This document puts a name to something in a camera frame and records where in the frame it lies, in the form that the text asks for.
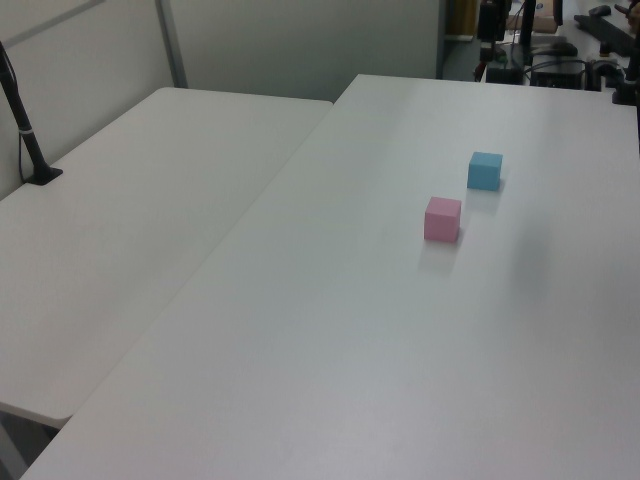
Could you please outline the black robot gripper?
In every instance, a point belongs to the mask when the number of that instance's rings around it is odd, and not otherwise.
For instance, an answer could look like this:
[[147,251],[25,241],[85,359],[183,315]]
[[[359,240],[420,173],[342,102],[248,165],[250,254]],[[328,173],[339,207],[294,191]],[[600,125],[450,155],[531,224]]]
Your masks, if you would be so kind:
[[[511,10],[510,0],[481,0],[479,5],[477,38],[480,41],[502,41]],[[494,61],[507,64],[507,53],[501,43],[481,42],[479,63],[474,69],[474,79],[481,80],[487,65]]]

